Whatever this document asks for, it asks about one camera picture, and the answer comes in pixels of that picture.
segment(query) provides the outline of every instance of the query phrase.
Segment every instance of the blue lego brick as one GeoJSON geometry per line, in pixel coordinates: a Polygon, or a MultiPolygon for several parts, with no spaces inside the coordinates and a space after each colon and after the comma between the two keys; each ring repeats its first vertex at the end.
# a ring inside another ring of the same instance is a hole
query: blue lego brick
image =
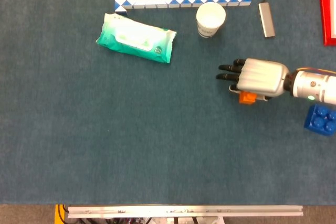
{"type": "Polygon", "coordinates": [[[336,131],[336,111],[322,105],[313,105],[309,108],[304,124],[306,129],[331,136],[336,131]]]}

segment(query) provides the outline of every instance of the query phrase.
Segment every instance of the orange lego brick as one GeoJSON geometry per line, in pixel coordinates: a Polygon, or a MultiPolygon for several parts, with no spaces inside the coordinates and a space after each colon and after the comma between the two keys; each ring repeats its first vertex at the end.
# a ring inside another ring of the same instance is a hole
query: orange lego brick
{"type": "Polygon", "coordinates": [[[257,94],[247,91],[242,91],[239,94],[239,103],[252,105],[256,102],[257,94]]]}

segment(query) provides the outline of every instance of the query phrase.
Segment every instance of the metal robot hand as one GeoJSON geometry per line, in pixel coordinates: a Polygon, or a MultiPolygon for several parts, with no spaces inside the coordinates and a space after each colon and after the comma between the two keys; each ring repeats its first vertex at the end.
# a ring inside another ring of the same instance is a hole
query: metal robot hand
{"type": "Polygon", "coordinates": [[[263,95],[265,100],[284,93],[284,81],[288,68],[277,62],[257,59],[236,59],[233,65],[220,65],[220,70],[233,73],[221,73],[217,79],[233,81],[230,91],[249,91],[263,95]]]}

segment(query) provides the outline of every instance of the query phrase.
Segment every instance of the yellow object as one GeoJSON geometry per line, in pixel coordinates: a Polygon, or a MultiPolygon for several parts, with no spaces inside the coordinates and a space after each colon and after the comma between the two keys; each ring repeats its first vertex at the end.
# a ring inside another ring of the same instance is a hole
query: yellow object
{"type": "Polygon", "coordinates": [[[239,103],[252,105],[256,102],[257,94],[247,91],[241,91],[239,94],[239,103]]]}
{"type": "Polygon", "coordinates": [[[63,222],[59,218],[58,207],[59,207],[59,212],[61,213],[62,219],[63,220],[65,219],[65,211],[64,211],[62,205],[55,205],[55,222],[54,223],[55,224],[63,224],[63,222]]]}

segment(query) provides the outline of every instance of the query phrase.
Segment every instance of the silver usb adapter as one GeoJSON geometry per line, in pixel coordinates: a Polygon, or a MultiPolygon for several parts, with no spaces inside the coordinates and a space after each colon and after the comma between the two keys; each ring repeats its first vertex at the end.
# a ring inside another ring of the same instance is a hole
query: silver usb adapter
{"type": "Polygon", "coordinates": [[[269,7],[269,3],[264,2],[259,4],[259,11],[261,17],[262,28],[264,30],[265,38],[275,36],[275,30],[273,25],[272,13],[269,7]]]}

